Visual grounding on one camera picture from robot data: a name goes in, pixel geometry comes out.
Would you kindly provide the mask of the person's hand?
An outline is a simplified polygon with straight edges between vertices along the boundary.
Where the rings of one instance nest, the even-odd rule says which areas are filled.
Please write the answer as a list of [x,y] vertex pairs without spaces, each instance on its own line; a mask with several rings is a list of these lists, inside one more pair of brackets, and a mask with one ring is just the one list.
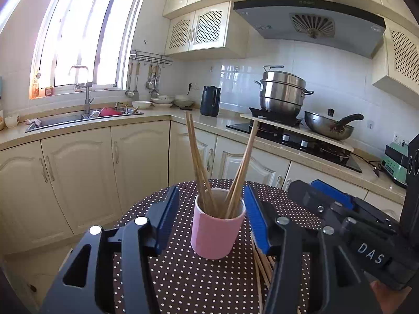
[[370,286],[380,304],[383,314],[395,313],[412,290],[410,286],[406,286],[406,288],[400,291],[395,291],[378,280],[372,281]]

